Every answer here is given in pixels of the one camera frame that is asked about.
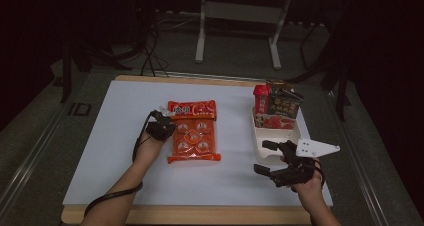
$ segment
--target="snack package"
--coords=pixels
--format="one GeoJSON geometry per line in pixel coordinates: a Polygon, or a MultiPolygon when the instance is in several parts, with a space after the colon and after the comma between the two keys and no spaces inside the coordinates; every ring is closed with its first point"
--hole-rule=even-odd
{"type": "Polygon", "coordinates": [[[198,102],[168,102],[168,110],[176,124],[172,153],[168,163],[181,160],[221,160],[216,153],[214,100],[198,102]]]}
{"type": "Polygon", "coordinates": [[[256,85],[255,126],[270,129],[293,129],[303,96],[293,91],[291,84],[282,81],[268,81],[256,85]]]}

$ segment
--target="red snack bag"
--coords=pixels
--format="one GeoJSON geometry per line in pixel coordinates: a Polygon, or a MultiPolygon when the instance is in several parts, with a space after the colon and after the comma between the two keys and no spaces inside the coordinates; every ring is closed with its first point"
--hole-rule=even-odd
{"type": "Polygon", "coordinates": [[[215,145],[215,101],[170,101],[168,110],[175,113],[172,118],[177,126],[168,163],[182,160],[221,160],[215,145]]]}

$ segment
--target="dark background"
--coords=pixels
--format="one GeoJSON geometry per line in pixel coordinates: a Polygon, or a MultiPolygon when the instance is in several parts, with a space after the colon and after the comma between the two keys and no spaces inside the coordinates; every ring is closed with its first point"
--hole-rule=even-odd
{"type": "MultiPolygon", "coordinates": [[[[259,0],[277,3],[275,0],[259,0]]],[[[0,0],[0,99],[3,129],[54,76],[50,65],[61,56],[63,25],[98,48],[113,41],[142,40],[133,26],[134,2],[99,11],[103,0],[0,0]],[[117,28],[101,27],[119,17],[117,28]]],[[[351,4],[330,39],[333,57],[349,58],[349,78],[356,86],[411,198],[424,215],[422,143],[424,66],[423,0],[359,0],[351,4]]],[[[140,24],[150,24],[149,0],[140,24]]],[[[199,0],[155,0],[160,11],[199,11],[199,0]]],[[[316,0],[294,0],[288,18],[314,21],[316,0]]]]}

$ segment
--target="red package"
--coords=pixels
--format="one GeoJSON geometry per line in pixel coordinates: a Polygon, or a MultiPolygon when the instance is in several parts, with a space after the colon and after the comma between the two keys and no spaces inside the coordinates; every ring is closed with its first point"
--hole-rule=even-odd
{"type": "Polygon", "coordinates": [[[177,126],[168,163],[182,160],[221,160],[215,145],[215,101],[170,101],[168,110],[175,113],[172,118],[177,126]]]}

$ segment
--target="gray floor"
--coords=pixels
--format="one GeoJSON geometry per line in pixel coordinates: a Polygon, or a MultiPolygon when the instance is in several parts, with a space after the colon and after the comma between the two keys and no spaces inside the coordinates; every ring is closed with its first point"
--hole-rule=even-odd
{"type": "MultiPolygon", "coordinates": [[[[204,62],[194,62],[198,21],[196,15],[165,15],[154,52],[155,73],[161,67],[172,76],[187,74],[205,77],[287,79],[305,69],[298,46],[307,32],[302,25],[287,25],[278,42],[283,68],[272,68],[267,37],[269,25],[208,22],[204,62]]],[[[328,37],[319,28],[305,46],[308,62],[319,53],[328,37]]],[[[2,209],[2,225],[58,225],[62,200],[100,110],[108,85],[117,75],[140,74],[146,56],[125,65],[132,71],[118,71],[95,61],[90,73],[74,71],[74,88],[69,100],[60,104],[61,88],[48,86],[16,119],[0,133],[0,188],[15,183],[20,166],[33,166],[27,175],[17,175],[23,183],[2,209]],[[91,104],[88,116],[68,115],[72,103],[91,104]],[[39,160],[27,158],[31,150],[39,160]]],[[[53,65],[59,69],[60,64],[53,65]]],[[[384,145],[365,111],[353,84],[349,84],[350,106],[345,107],[346,122],[337,120],[334,97],[322,91],[322,75],[299,85],[304,94],[305,118],[312,139],[342,145],[340,154],[323,158],[335,206],[333,211],[343,225],[423,225],[402,182],[390,162],[384,145]]]]}

